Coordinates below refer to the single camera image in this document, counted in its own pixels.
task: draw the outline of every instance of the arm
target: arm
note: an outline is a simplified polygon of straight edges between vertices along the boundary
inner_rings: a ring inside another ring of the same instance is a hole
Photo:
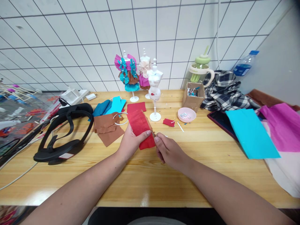
[[[22,225],[81,225],[134,155],[139,144],[150,134],[151,131],[146,131],[135,136],[129,124],[115,153],[58,189]]]
[[[226,224],[295,224],[250,189],[190,158],[173,139],[158,133],[154,140],[161,161],[189,177]]]

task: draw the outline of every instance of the cardboard box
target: cardboard box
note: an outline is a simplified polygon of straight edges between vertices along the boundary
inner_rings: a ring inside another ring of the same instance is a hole
[[[200,87],[198,89],[198,96],[188,96],[188,88],[190,90]],[[182,107],[191,108],[195,112],[198,111],[200,105],[202,104],[203,100],[205,99],[205,91],[203,84],[187,82],[182,98]]]

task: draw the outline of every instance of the white mannequin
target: white mannequin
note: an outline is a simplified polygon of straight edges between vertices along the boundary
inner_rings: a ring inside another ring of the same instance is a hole
[[[150,62],[150,57],[146,56],[145,48],[143,48],[143,50],[144,50],[144,54],[142,57],[140,57],[140,61]],[[146,94],[145,98],[150,99],[149,94]]]
[[[151,113],[150,119],[152,121],[159,121],[162,116],[158,112],[156,112],[156,101],[160,99],[161,92],[158,86],[163,77],[163,73],[157,70],[156,59],[153,59],[153,61],[154,63],[152,70],[147,71],[150,84],[149,97],[153,100],[154,103],[154,112]]]
[[[124,50],[124,59],[125,59],[125,62],[128,62],[130,61],[130,59],[127,57],[127,54],[126,54],[126,51]],[[139,100],[138,96],[134,96],[134,92],[132,92],[132,97],[130,98],[130,101],[131,102],[137,102]]]

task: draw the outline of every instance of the fingernail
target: fingernail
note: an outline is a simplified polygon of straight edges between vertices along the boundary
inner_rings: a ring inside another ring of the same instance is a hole
[[[155,137],[155,138],[154,138],[154,141],[155,141],[155,142],[158,142],[158,141],[159,141],[159,137]]]

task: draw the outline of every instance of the green bottle cap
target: green bottle cap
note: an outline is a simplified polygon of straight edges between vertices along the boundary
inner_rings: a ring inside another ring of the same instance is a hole
[[[208,57],[208,55],[206,55],[208,47],[209,47],[209,45],[206,47],[206,50],[205,50],[205,52],[204,52],[203,55],[200,55],[199,57],[195,58],[195,63],[198,63],[198,64],[208,64],[210,62],[210,57]]]

